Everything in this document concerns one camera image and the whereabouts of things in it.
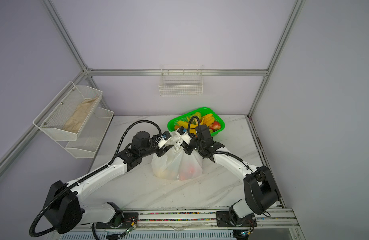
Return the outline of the white plastic bag lemon print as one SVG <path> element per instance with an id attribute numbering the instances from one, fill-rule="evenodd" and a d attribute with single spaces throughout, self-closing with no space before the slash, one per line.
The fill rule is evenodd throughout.
<path id="1" fill-rule="evenodd" d="M 156 154 L 152 155 L 151 166 L 154 175 L 173 181 L 185 181 L 201 176 L 203 174 L 202 157 L 196 150 L 193 150 L 191 155 L 186 155 L 181 146 L 183 140 L 176 131 L 170 134 L 172 137 L 165 146 L 172 146 L 172 148 L 159 158 Z"/>

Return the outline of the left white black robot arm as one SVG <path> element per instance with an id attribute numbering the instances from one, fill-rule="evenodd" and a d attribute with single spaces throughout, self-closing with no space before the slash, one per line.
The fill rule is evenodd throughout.
<path id="1" fill-rule="evenodd" d="M 111 163 L 74 181 L 54 183 L 48 192 L 41 216 L 52 225 L 51 230 L 65 234 L 78 225 L 105 223 L 119 228 L 128 223 L 123 211 L 113 201 L 89 205 L 85 200 L 111 180 L 126 174 L 141 163 L 142 158 L 164 155 L 178 141 L 169 132 L 150 136 L 138 132 L 126 148 L 115 155 Z"/>

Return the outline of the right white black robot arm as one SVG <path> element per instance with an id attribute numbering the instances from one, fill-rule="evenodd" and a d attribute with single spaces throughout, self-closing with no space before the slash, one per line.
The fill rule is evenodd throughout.
<path id="1" fill-rule="evenodd" d="M 239 226 L 242 221 L 253 214 L 270 214 L 267 209 L 273 207 L 281 198 L 279 188 L 273 173 L 266 166 L 255 166 L 232 154 L 225 145 L 214 141 L 205 125 L 195 127 L 195 133 L 190 128 L 179 127 L 176 132 L 183 139 L 186 150 L 196 150 L 203 159 L 223 166 L 244 186 L 244 198 L 229 207 L 229 218 L 232 225 Z"/>

